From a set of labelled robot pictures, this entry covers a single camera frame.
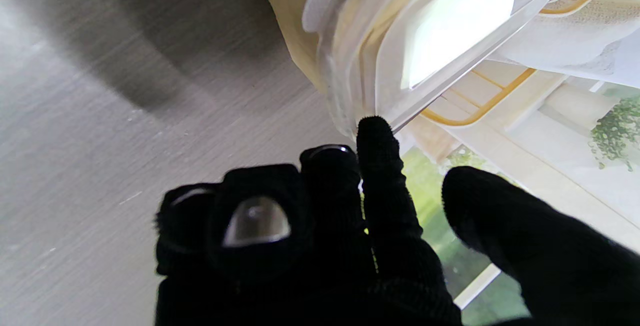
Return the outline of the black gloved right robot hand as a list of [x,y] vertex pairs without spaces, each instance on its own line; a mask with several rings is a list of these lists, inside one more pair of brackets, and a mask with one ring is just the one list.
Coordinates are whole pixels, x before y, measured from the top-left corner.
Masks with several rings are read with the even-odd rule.
[[[154,323],[462,325],[388,123],[363,118],[356,148],[169,190]],[[634,251],[480,169],[450,169],[441,196],[455,235],[519,284],[529,315],[498,324],[638,325]]]

